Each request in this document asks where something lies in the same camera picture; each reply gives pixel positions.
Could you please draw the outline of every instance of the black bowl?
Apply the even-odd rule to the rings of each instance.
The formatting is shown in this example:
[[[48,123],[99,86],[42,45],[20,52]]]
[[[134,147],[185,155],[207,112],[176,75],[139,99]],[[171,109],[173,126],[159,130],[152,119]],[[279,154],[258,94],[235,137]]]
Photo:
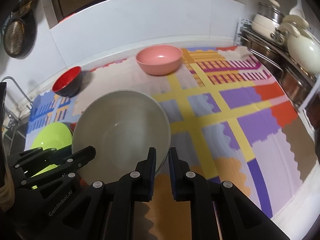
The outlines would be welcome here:
[[[62,97],[74,97],[82,84],[81,67],[73,67],[63,73],[52,86],[52,91]]]

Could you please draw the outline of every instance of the pot handle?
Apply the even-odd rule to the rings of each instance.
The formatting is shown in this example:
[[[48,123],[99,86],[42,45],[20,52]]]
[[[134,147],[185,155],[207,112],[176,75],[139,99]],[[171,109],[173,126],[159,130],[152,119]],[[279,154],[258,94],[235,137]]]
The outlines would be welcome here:
[[[296,23],[297,25],[301,26],[303,29],[309,28],[309,23],[308,23],[305,19],[301,18],[301,17],[298,16],[298,15],[294,15],[294,14],[292,14],[292,15],[286,15],[286,16],[282,19],[282,22],[283,22],[283,23],[285,23],[285,22],[287,22],[287,23],[294,22],[294,23]]]
[[[262,55],[261,53],[259,53],[259,52],[255,51],[255,50],[251,49],[251,46],[252,46],[251,41],[249,41],[247,38],[245,38],[245,37],[242,36],[241,34],[238,34],[238,35],[239,35],[239,37],[240,37],[241,39],[244,39],[245,41],[247,41],[247,42],[250,43],[250,48],[248,48],[248,51],[249,51],[249,52],[251,52],[252,54],[254,54],[254,55],[256,55],[256,56],[258,56],[258,57],[260,57],[260,58],[262,58],[262,59],[264,59],[264,60],[266,60],[266,61],[269,62],[271,65],[273,65],[274,67],[276,67],[277,69],[279,69],[279,70],[281,71],[281,77],[280,77],[280,78],[282,78],[282,77],[284,76],[284,71],[283,71],[283,69],[282,69],[277,63],[275,63],[273,60],[267,58],[266,56]]]
[[[254,54],[254,55],[256,55],[256,56],[258,56],[258,57],[266,60],[266,61],[269,62],[271,65],[273,65],[274,67],[276,67],[278,70],[281,71],[281,78],[283,77],[283,75],[284,75],[283,69],[282,69],[277,63],[275,63],[273,60],[267,58],[266,56],[262,55],[261,53],[255,51],[255,50],[253,50],[253,49],[251,49],[251,48],[248,48],[248,51],[250,51],[252,54]]]
[[[288,31],[292,36],[298,38],[301,36],[300,32],[298,31],[298,29],[296,27],[294,27],[293,25],[291,25],[290,23],[281,23],[278,27],[279,31],[281,31],[282,33],[285,31]]]

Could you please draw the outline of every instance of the lime green bowl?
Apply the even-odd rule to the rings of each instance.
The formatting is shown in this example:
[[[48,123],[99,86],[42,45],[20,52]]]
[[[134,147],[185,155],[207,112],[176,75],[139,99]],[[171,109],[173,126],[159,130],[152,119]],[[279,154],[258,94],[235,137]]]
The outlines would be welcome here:
[[[72,133],[68,126],[61,122],[54,122],[44,127],[31,145],[31,149],[42,147],[44,150],[56,148],[57,150],[72,144]],[[39,171],[39,175],[45,171],[54,169],[57,165],[52,164]]]

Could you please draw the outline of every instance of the stainless steel pot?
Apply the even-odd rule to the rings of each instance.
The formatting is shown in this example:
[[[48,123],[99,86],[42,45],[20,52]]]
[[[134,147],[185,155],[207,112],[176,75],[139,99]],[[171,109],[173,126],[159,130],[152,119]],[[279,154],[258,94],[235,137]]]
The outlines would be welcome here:
[[[245,46],[248,50],[258,57],[261,64],[263,64],[273,76],[278,79],[284,75],[284,70],[280,66],[283,60],[280,54],[270,49],[267,45],[255,39],[250,34],[246,34],[246,37],[240,35],[240,37],[245,40]]]
[[[259,2],[258,14],[280,24],[284,15],[274,6]]]
[[[285,67],[284,76],[279,83],[288,98],[297,106],[302,104],[312,88],[303,76],[290,66]]]

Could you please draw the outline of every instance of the pot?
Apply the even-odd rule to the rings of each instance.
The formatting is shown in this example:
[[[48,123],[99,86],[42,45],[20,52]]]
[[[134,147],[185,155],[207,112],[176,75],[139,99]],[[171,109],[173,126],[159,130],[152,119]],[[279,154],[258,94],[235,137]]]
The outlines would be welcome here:
[[[285,67],[284,76],[279,81],[288,98],[300,106],[311,91],[310,84],[300,73],[289,66]]]
[[[320,128],[320,95],[316,94],[306,108],[307,117],[315,130]]]
[[[320,74],[320,46],[302,27],[288,22],[279,26],[279,31],[288,32],[287,47],[290,56],[309,74]]]
[[[279,53],[270,49],[250,34],[246,34],[246,38],[241,35],[240,37],[245,40],[245,46],[248,50],[258,58],[273,76],[276,78],[283,76],[284,71],[279,65],[282,62],[282,56]]]
[[[277,1],[269,1],[272,5],[258,3],[259,9],[251,27],[258,34],[282,46],[285,43],[285,37],[277,33],[276,28],[281,24],[284,15],[278,10],[280,5]]]

